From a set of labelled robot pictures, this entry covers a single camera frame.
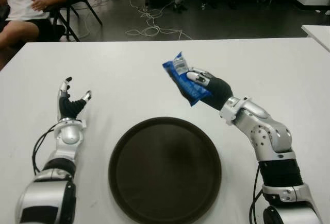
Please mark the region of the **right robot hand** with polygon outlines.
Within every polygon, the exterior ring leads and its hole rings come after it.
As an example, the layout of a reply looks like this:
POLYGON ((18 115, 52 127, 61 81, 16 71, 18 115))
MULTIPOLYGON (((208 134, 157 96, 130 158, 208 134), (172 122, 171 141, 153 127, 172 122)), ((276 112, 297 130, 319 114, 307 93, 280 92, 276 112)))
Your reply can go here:
POLYGON ((230 85, 224 80, 215 77, 210 72, 189 68, 186 76, 189 80, 206 89, 210 94, 201 101, 212 108, 220 111, 229 98, 233 97, 230 85))

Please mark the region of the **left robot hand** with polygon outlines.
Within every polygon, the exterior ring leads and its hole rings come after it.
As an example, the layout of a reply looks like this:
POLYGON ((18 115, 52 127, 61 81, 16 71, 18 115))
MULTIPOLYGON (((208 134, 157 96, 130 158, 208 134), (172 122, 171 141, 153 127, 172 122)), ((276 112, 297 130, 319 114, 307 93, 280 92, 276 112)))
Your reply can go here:
POLYGON ((72 81, 72 77, 66 78, 60 85, 57 95, 57 120, 62 119, 76 119, 79 113, 83 110, 87 102, 92 97, 92 92, 88 90, 85 95, 79 100, 71 101, 68 90, 70 88, 69 83, 72 81))

